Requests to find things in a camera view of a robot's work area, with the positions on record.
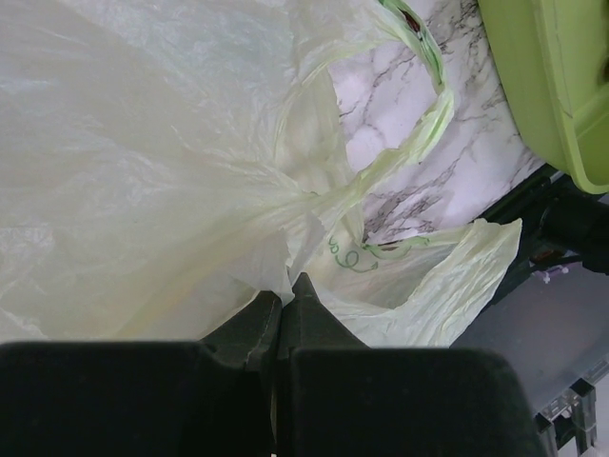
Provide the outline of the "pale green plastic grocery bag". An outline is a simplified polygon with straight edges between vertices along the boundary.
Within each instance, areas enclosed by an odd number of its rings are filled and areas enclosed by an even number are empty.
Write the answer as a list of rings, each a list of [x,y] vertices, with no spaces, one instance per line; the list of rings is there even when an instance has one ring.
[[[354,171],[329,66],[388,41],[435,102]],[[447,347],[494,295],[521,223],[390,246],[363,200],[454,114],[402,1],[5,1],[1,338],[196,339],[307,273],[373,347]]]

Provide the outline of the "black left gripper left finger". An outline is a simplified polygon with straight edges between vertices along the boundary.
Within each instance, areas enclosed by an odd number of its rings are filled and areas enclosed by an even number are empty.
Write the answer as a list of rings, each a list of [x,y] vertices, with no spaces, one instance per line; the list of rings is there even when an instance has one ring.
[[[267,456],[282,304],[262,292],[199,341],[1,347],[5,456]]]

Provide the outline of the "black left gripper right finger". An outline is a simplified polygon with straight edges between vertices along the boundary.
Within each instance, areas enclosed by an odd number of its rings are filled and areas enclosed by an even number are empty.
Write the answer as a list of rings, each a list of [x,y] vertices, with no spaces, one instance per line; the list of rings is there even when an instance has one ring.
[[[471,348],[369,348],[308,276],[282,313],[281,456],[541,456],[514,370]]]

